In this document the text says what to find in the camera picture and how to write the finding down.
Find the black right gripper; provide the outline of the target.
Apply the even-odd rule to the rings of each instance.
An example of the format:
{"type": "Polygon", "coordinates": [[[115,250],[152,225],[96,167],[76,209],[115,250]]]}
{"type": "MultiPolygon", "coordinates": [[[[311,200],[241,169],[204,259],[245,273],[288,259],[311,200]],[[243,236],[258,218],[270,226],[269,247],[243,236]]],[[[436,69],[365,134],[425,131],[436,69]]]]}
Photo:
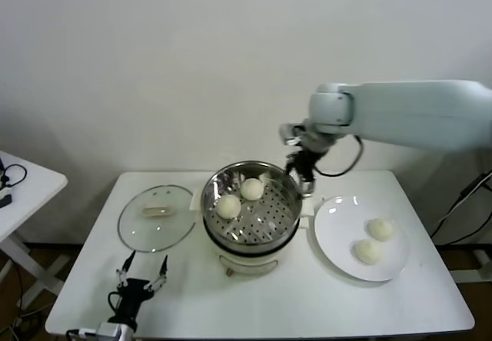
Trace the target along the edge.
{"type": "Polygon", "coordinates": [[[299,194],[302,197],[311,197],[315,191],[314,170],[316,163],[321,159],[321,153],[308,149],[300,149],[287,156],[284,174],[292,171],[299,177],[299,194]]]}

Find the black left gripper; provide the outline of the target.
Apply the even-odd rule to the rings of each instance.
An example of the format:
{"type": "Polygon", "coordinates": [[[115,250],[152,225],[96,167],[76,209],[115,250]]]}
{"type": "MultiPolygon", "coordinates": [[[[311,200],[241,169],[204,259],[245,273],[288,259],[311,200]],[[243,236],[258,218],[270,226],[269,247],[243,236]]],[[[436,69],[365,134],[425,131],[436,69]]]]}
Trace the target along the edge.
{"type": "Polygon", "coordinates": [[[127,257],[120,269],[116,270],[118,275],[117,290],[108,294],[108,305],[113,311],[113,316],[108,319],[109,323],[136,324],[138,312],[143,302],[154,296],[154,291],[159,291],[167,282],[168,255],[165,256],[158,277],[154,281],[127,278],[128,270],[135,258],[136,251],[133,250],[127,257]]]}

